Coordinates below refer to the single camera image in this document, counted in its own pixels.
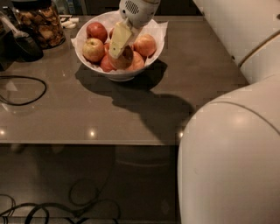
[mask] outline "countertop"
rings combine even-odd
[[[0,73],[47,83],[32,104],[0,105],[0,143],[178,145],[198,109],[248,84],[203,17],[155,17],[169,21],[158,60],[133,80],[109,80],[83,66],[71,44],[90,18],[80,17],[78,27],[65,30],[66,42],[44,50],[42,59]],[[11,86],[0,80],[1,91]],[[42,88],[22,87],[24,95]]]

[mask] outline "dark floor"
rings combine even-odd
[[[177,148],[31,144],[15,152],[0,144],[0,149],[0,214],[10,216],[9,223],[11,216],[22,223],[33,217],[57,218],[52,223],[65,217],[77,217],[72,223],[178,222]]]

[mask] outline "glass jar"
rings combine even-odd
[[[53,0],[60,15],[69,15],[67,0]]]
[[[11,0],[22,31],[28,32],[41,46],[49,49],[65,41],[56,5],[52,0]]]

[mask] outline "black cable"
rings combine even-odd
[[[6,198],[9,198],[10,199],[10,207],[14,207],[16,205],[16,201],[8,194],[0,194],[0,197],[6,197]],[[7,216],[12,216],[14,213],[14,210],[13,211],[10,211]]]
[[[43,92],[42,92],[38,97],[36,97],[35,99],[30,100],[30,101],[26,101],[26,102],[22,102],[22,103],[16,103],[16,102],[9,101],[9,100],[5,99],[2,95],[0,95],[0,102],[2,102],[2,103],[5,103],[5,104],[11,105],[11,106],[24,106],[24,105],[27,105],[27,104],[30,104],[30,103],[32,103],[32,102],[37,101],[38,99],[40,99],[40,98],[46,93],[47,85],[46,85],[46,83],[45,83],[43,80],[41,80],[41,79],[38,79],[38,78],[35,78],[35,77],[23,76],[23,75],[3,75],[3,76],[0,75],[0,80],[11,80],[11,79],[27,79],[27,80],[38,81],[38,82],[40,82],[41,84],[43,84],[44,90],[43,90]]]
[[[76,210],[73,210],[67,206],[64,206],[62,204],[59,204],[59,203],[42,203],[42,204],[35,204],[35,203],[24,203],[24,204],[20,204],[20,205],[17,205],[17,206],[13,206],[11,207],[10,209],[0,213],[0,217],[1,216],[7,216],[7,214],[12,214],[15,210],[21,208],[21,207],[33,207],[33,209],[28,213],[27,217],[26,217],[26,220],[25,220],[25,223],[24,224],[30,224],[32,222],[32,219],[34,218],[34,214],[42,209],[44,212],[45,212],[45,224],[48,223],[49,221],[49,212],[47,210],[48,207],[54,207],[54,208],[58,208],[60,210],[63,210],[65,212],[68,212],[70,213],[74,218],[79,218],[81,217],[83,214],[85,214],[86,212],[89,212],[93,207],[95,207],[96,205],[102,203],[102,202],[110,202],[110,203],[113,203],[117,209],[117,215],[115,218],[113,218],[113,221],[117,223],[117,220],[120,219],[121,217],[121,208],[119,207],[119,205],[117,204],[116,201],[113,201],[112,199],[98,199],[104,189],[104,187],[106,186],[106,184],[108,183],[109,181],[109,178],[112,174],[112,171],[113,171],[113,168],[115,166],[115,159],[113,158],[113,161],[112,161],[112,165],[110,167],[110,170],[108,172],[108,175],[106,177],[106,180],[105,182],[103,183],[103,185],[101,186],[101,189],[98,189],[96,187],[96,194],[94,196],[93,199],[91,199],[89,202],[87,203],[84,203],[83,205],[82,204],[77,204],[77,203],[74,203],[73,199],[72,199],[72,190],[73,188],[76,186],[76,184],[79,182],[75,182],[74,185],[71,187],[70,191],[69,191],[69,199],[70,199],[70,202],[72,202],[73,204],[76,204],[78,206],[83,206],[83,208],[80,208],[80,209],[76,209]],[[3,196],[6,196],[6,197],[9,197],[11,199],[11,201],[13,201],[13,205],[16,204],[16,202],[14,201],[14,199],[10,196],[7,196],[7,195],[3,195]],[[82,218],[80,219],[77,223],[75,224],[81,224],[82,222],[86,221],[88,218]],[[71,219],[68,219],[66,218],[66,220],[68,220],[71,224],[73,224],[74,222],[71,220]]]
[[[8,224],[8,218],[7,217],[2,217],[3,218],[3,224]]]

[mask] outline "red apple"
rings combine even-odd
[[[98,38],[89,38],[82,47],[82,54],[91,63],[99,62],[104,54],[104,44]]]
[[[104,44],[105,54],[107,54],[109,52],[109,48],[110,48],[110,43],[105,43]]]
[[[102,43],[107,40],[108,33],[105,26],[99,22],[93,22],[87,26],[87,38],[99,39]]]
[[[157,50],[156,40],[148,33],[139,36],[134,42],[134,51],[143,57],[150,57]]]
[[[115,69],[125,69],[129,67],[133,60],[133,51],[131,46],[127,45],[119,58],[114,59],[110,54],[108,54],[108,59]]]
[[[145,63],[144,63],[143,57],[140,55],[140,53],[134,51],[133,52],[132,64],[131,64],[131,66],[129,66],[125,70],[127,70],[127,71],[135,71],[135,70],[143,68],[144,65],[145,65]]]
[[[105,56],[103,57],[103,59],[101,60],[101,63],[100,63],[100,67],[102,68],[102,70],[105,72],[105,73],[108,73],[112,70],[116,70],[112,65],[111,63],[109,62],[109,56],[107,54],[105,54]]]

